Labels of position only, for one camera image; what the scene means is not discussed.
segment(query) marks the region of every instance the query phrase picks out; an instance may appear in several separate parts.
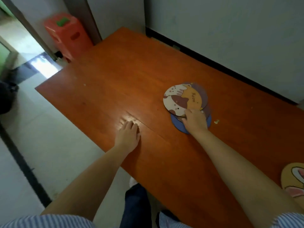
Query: orange stool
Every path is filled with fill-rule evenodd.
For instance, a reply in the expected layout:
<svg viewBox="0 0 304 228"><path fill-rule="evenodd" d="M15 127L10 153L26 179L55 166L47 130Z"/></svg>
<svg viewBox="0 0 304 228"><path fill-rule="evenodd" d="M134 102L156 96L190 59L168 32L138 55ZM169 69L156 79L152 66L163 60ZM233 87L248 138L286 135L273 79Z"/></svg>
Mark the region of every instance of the orange stool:
<svg viewBox="0 0 304 228"><path fill-rule="evenodd" d="M70 14L56 15L46 20L44 27L68 62L93 46L80 21Z"/></svg>

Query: orange table top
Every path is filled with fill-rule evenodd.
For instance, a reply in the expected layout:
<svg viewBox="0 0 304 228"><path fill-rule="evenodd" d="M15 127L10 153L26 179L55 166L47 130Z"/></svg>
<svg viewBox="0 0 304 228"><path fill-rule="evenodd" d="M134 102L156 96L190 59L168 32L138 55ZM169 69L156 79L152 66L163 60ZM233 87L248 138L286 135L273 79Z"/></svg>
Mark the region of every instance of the orange table top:
<svg viewBox="0 0 304 228"><path fill-rule="evenodd" d="M304 162L303 111L126 28L36 89L103 150L123 120L138 123L141 142L122 167L182 222L250 226L207 154L171 123L163 95L186 81L207 91L210 131L277 184L285 165Z"/></svg>

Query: door frame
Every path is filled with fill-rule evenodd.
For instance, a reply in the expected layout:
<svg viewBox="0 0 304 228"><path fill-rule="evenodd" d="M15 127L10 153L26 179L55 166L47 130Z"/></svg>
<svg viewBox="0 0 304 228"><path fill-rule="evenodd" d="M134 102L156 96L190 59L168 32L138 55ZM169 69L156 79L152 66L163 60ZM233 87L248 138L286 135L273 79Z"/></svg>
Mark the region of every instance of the door frame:
<svg viewBox="0 0 304 228"><path fill-rule="evenodd" d="M54 60L57 60L57 56L52 52L48 45L42 40L33 26L26 20L23 13L14 5L11 0L2 0L6 7L13 13L19 22L26 28L26 30L32 35L32 37L41 45L44 51Z"/></svg>

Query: person's leg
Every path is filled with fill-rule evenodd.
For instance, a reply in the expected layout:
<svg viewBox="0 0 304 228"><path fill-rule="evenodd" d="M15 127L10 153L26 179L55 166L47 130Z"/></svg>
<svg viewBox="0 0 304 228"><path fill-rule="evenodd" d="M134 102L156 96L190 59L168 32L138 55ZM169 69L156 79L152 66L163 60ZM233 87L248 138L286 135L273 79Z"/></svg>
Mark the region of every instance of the person's leg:
<svg viewBox="0 0 304 228"><path fill-rule="evenodd" d="M152 227L151 206L148 195L146 189L139 183L126 192L125 210L120 223L120 228L137 227Z"/></svg>

